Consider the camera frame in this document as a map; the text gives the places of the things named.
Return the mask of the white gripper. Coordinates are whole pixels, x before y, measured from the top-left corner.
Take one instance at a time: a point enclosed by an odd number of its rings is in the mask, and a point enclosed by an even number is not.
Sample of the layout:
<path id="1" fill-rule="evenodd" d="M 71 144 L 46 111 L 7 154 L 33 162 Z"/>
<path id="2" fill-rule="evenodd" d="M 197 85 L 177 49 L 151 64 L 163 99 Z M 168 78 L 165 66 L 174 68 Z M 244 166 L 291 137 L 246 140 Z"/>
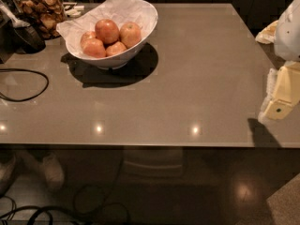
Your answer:
<path id="1" fill-rule="evenodd" d="M 287 117 L 300 102 L 300 0 L 293 0 L 280 15 L 275 33 L 276 56 L 287 62 L 271 68 L 267 76 L 266 97 L 258 120 L 261 124 Z"/>

